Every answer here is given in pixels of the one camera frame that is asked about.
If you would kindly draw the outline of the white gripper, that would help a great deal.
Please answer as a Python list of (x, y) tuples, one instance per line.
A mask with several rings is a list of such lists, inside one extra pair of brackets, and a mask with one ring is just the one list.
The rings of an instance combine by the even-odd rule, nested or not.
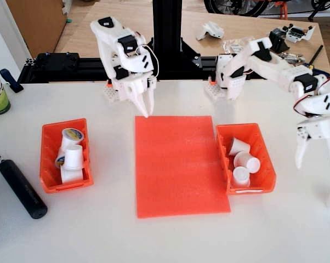
[(301, 168), (303, 156), (311, 139), (326, 139), (330, 157), (330, 116), (309, 118), (297, 124), (295, 164)]
[(155, 76), (147, 74), (132, 75), (123, 80), (126, 97), (133, 102), (145, 118), (153, 114), (156, 82), (157, 78)]

